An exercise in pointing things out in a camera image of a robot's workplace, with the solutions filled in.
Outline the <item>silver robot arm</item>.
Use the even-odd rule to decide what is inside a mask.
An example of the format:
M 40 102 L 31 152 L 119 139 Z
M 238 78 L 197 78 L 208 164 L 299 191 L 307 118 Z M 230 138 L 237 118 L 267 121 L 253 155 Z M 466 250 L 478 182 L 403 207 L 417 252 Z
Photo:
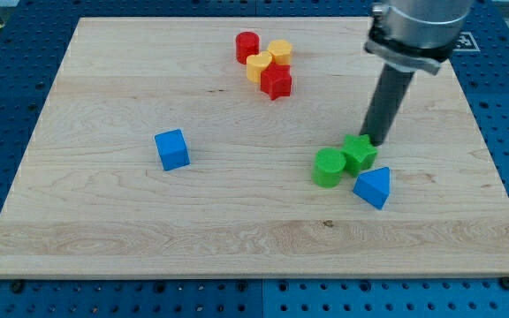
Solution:
M 435 75 L 454 50 L 473 0 L 379 0 L 364 49 L 400 72 Z

